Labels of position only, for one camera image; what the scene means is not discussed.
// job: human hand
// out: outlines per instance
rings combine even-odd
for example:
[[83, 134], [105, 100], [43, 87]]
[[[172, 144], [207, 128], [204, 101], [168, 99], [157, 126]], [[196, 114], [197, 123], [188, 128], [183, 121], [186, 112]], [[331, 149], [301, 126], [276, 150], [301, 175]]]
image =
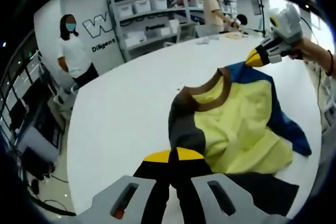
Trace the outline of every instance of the human hand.
[[239, 26], [235, 21], [233, 21], [233, 22], [231, 23], [231, 26], [232, 26], [234, 29], [237, 29], [237, 30], [239, 30], [239, 28], [240, 28], [240, 26]]
[[299, 42], [297, 42], [292, 46], [292, 53], [289, 54], [289, 58], [294, 60], [299, 56], [302, 56], [304, 60], [316, 61], [317, 54], [314, 53], [314, 47], [316, 46], [317, 45], [313, 43], [311, 40], [307, 39], [306, 37], [303, 37]]

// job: bracelet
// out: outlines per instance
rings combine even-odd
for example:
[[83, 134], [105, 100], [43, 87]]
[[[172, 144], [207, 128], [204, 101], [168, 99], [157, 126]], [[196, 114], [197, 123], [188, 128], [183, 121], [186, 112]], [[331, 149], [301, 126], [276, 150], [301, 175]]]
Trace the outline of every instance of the bracelet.
[[327, 50], [327, 51], [330, 53], [330, 56], [331, 56], [331, 64], [330, 64], [329, 71], [326, 72], [326, 75], [331, 76], [332, 73], [334, 72], [334, 56], [332, 55], [330, 50]]

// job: cable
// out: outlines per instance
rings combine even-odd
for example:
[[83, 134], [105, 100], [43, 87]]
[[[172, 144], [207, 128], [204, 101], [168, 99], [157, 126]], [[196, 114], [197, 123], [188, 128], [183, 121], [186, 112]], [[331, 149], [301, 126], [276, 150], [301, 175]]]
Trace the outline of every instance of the cable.
[[59, 203], [59, 204], [64, 208], [65, 211], [68, 211], [67, 208], [66, 208], [62, 203], [58, 202], [57, 200], [46, 199], [45, 201], [43, 201], [43, 203], [46, 203], [46, 202], [48, 202], [48, 201]]
[[300, 18], [307, 24], [307, 26], [309, 27], [311, 33], [312, 33], [312, 34], [314, 35], [314, 37], [315, 37], [315, 40], [316, 40], [317, 45], [319, 46], [319, 41], [317, 40], [317, 37], [316, 37], [315, 33], [313, 32], [313, 29], [311, 29], [310, 25], [308, 24], [308, 22], [307, 22], [304, 18], [302, 18], [302, 17], [300, 17]]
[[[316, 43], [317, 45], [319, 46], [319, 41], [317, 40], [317, 37], [315, 35], [315, 33], [313, 32], [313, 29], [311, 28], [311, 26], [308, 24], [308, 22], [300, 17], [306, 24], [307, 26], [309, 27], [311, 33], [314, 35], [314, 38], [316, 40]], [[317, 85], [317, 106], [319, 107], [319, 111], [320, 111], [320, 123], [322, 125], [322, 110], [321, 110], [321, 107], [320, 107], [320, 86], [321, 86], [321, 77], [322, 77], [322, 68], [319, 66], [319, 84]]]
[[67, 182], [67, 181], [65, 181], [65, 180], [63, 180], [63, 179], [60, 179], [60, 178], [58, 178], [58, 177], [55, 177], [54, 175], [51, 175], [51, 177], [53, 177], [53, 178], [55, 178], [55, 179], [57, 179], [57, 180], [59, 180], [59, 181], [61, 181], [61, 182], [63, 182], [63, 183], [69, 183], [69, 182]]
[[[25, 185], [27, 185], [28, 188], [30, 188], [30, 186], [28, 186], [29, 182], [28, 182], [28, 179], [27, 179], [27, 171], [24, 168], [22, 168], [22, 181]], [[39, 197], [37, 195], [35, 195], [36, 196], [36, 198], [35, 198], [32, 194], [29, 193], [29, 196], [35, 204], [42, 207], [44, 210], [47, 210], [49, 212], [53, 212], [53, 213], [58, 214], [58, 215], [76, 216], [76, 214], [74, 212], [64, 211], [64, 210], [61, 210], [57, 207], [53, 207], [51, 205], [48, 205], [48, 204], [44, 203], [43, 201], [41, 201], [39, 199]]]
[[41, 200], [39, 197], [38, 197], [38, 195], [37, 194], [35, 194], [34, 192], [33, 192], [33, 189], [32, 189], [32, 187], [28, 184], [28, 188], [30, 189], [30, 191], [35, 195], [35, 197], [38, 199], [38, 200]]

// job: white t-shirt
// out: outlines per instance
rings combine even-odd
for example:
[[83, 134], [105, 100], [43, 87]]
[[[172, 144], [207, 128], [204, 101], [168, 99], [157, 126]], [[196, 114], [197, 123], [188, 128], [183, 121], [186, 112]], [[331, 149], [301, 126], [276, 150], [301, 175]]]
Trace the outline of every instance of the white t-shirt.
[[65, 62], [69, 69], [69, 74], [77, 78], [84, 74], [90, 67], [92, 61], [85, 52], [80, 39], [74, 34], [70, 34], [68, 40], [59, 38], [58, 58], [65, 57]]
[[218, 0], [203, 0], [204, 21], [218, 32], [224, 31], [224, 21], [212, 11], [221, 10]]

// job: face mask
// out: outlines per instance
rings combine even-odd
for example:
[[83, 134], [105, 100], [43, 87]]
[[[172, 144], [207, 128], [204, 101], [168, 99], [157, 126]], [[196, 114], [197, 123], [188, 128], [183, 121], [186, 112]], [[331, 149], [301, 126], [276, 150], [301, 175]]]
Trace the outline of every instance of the face mask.
[[68, 29], [68, 31], [73, 31], [75, 29], [75, 27], [76, 27], [76, 24], [66, 23], [65, 26]]

